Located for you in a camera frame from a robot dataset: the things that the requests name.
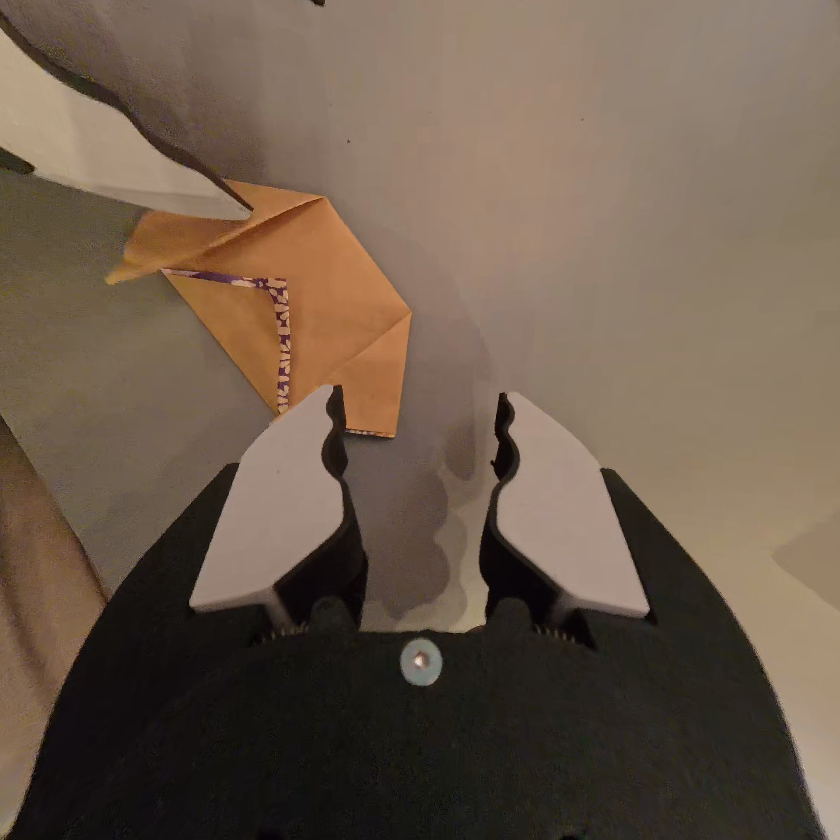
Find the orange origami paper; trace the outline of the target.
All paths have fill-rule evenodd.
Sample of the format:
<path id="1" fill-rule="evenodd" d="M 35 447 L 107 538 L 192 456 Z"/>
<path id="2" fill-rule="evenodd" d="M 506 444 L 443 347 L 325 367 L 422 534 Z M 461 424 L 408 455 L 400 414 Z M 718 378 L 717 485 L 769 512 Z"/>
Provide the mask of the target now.
<path id="1" fill-rule="evenodd" d="M 274 414 L 340 385 L 348 430 L 393 438 L 410 308 L 326 197 L 226 184 L 245 221 L 146 212 L 107 283 L 162 273 Z"/>

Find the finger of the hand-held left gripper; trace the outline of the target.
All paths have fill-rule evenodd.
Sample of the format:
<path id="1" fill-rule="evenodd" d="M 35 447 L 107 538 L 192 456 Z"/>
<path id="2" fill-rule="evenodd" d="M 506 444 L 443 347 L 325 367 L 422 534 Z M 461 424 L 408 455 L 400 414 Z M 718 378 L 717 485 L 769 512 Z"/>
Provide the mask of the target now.
<path id="1" fill-rule="evenodd" d="M 156 211 L 248 219 L 244 195 L 184 144 L 110 12 L 2 8 L 2 167 Z"/>

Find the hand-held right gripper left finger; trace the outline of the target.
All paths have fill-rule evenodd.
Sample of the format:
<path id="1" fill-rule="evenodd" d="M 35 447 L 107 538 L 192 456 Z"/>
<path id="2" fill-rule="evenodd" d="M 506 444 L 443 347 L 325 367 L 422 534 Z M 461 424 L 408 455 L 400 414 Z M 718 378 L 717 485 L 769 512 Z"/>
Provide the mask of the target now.
<path id="1" fill-rule="evenodd" d="M 309 624 L 324 599 L 359 629 L 368 579 L 344 473 L 340 385 L 323 385 L 272 422 L 240 459 L 189 605 L 258 606 L 277 631 Z"/>

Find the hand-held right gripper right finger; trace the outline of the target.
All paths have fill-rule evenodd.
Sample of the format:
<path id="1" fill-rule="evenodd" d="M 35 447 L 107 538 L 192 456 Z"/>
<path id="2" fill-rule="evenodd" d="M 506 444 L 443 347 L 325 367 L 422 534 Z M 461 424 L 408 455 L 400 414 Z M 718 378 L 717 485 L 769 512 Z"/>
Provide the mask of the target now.
<path id="1" fill-rule="evenodd" d="M 541 627 L 579 610 L 645 619 L 650 604 L 596 458 L 517 392 L 499 394 L 494 433 L 497 483 L 479 544 L 486 619 L 506 599 Z"/>

